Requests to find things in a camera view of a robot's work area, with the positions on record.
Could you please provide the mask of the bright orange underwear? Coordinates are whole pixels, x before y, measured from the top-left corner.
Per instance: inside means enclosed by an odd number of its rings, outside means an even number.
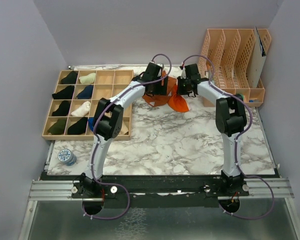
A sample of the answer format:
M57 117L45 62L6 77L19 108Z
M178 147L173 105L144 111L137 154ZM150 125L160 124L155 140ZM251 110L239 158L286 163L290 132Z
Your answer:
M177 94L177 87L178 86L176 84L172 87L171 96L167 104L176 112L186 113L190 110L188 103L181 95Z

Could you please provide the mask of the rust brown underwear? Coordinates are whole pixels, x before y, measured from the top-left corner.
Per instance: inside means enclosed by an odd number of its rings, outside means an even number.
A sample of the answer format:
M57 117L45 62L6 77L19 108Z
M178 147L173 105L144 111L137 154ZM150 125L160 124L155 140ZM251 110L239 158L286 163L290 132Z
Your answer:
M146 93L142 98L151 107L163 106L170 100L176 83L176 78L167 76L165 79L154 85L154 90L152 92Z

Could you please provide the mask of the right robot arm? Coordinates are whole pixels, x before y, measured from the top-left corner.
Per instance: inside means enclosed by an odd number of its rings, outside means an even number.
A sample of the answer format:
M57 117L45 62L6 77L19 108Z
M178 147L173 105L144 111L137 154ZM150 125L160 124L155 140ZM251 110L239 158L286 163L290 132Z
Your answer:
M223 140L223 166L218 190L230 196L244 183L241 172L241 136L247 125L243 97L233 95L215 86L208 78L201 77L196 64L181 65L177 77L177 94L193 94L214 102L215 125Z

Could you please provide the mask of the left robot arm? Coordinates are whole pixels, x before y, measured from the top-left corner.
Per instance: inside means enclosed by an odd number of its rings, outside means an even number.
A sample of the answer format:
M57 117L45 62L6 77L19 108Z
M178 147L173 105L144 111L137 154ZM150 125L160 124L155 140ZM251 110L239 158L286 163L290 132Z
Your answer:
M102 192L103 186L120 187L118 183L102 183L103 168L109 147L119 135L124 111L135 100L150 93L154 86L168 79L163 75L164 68L160 64L149 62L144 72L132 78L131 82L120 93L110 99L101 98L93 117L93 145L88 170L79 178L79 184L87 196L93 198Z

